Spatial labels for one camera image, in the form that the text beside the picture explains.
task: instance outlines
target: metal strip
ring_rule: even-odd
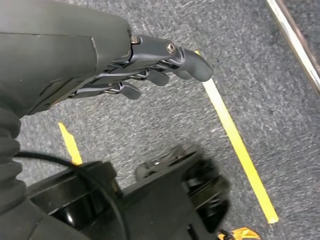
[[[266,0],[266,3],[307,78],[320,96],[320,67],[306,39],[282,0]]]

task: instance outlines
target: robotic arm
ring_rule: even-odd
[[[12,161],[20,118],[65,99],[141,92],[133,80],[165,86],[172,72],[205,82],[212,69],[174,43],[133,35],[124,19],[48,0],[0,0],[0,239],[86,239],[26,199]]]

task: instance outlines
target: gray carpet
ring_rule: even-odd
[[[61,121],[85,161],[112,161],[119,182],[128,186],[139,163],[177,144],[199,144],[232,184],[232,206],[225,228],[250,227],[263,240],[318,235],[320,100],[285,40],[277,37],[263,1],[70,2],[122,16],[137,33],[200,48],[214,66],[214,81],[279,222],[267,224],[205,89],[195,80],[174,78],[165,87],[134,83],[143,93],[137,101],[102,95],[62,102],[23,118],[19,137],[23,149],[68,157],[57,125]],[[34,161],[23,165],[20,177],[29,185],[60,170]]]

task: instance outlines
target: yellow floor line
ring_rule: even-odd
[[[80,156],[79,150],[78,150],[77,144],[75,138],[68,132],[68,130],[62,123],[58,123],[60,130],[61,131],[62,137],[66,146],[69,154],[71,156],[72,162],[74,165],[82,164],[82,156]]]
[[[203,86],[242,165],[268,223],[274,224],[278,222],[279,218],[214,80],[211,78],[208,81],[203,82]]]

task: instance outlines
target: metal screw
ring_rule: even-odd
[[[173,55],[176,52],[176,46],[173,42],[168,41],[167,42],[167,50],[169,54]]]
[[[139,38],[137,36],[131,36],[130,41],[131,44],[140,44]]]

